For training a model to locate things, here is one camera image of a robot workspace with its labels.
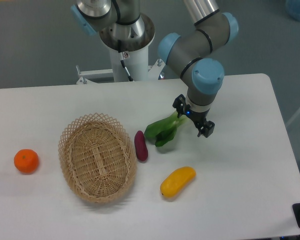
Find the green vegetable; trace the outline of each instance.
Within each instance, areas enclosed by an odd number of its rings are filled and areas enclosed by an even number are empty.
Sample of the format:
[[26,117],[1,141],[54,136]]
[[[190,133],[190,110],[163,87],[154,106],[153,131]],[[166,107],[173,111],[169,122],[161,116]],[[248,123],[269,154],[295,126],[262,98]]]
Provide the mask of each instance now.
[[155,139],[155,146],[162,147],[174,139],[177,128],[187,119],[185,115],[178,118],[178,113],[175,111],[169,117],[148,125],[145,129],[144,136],[147,139]]

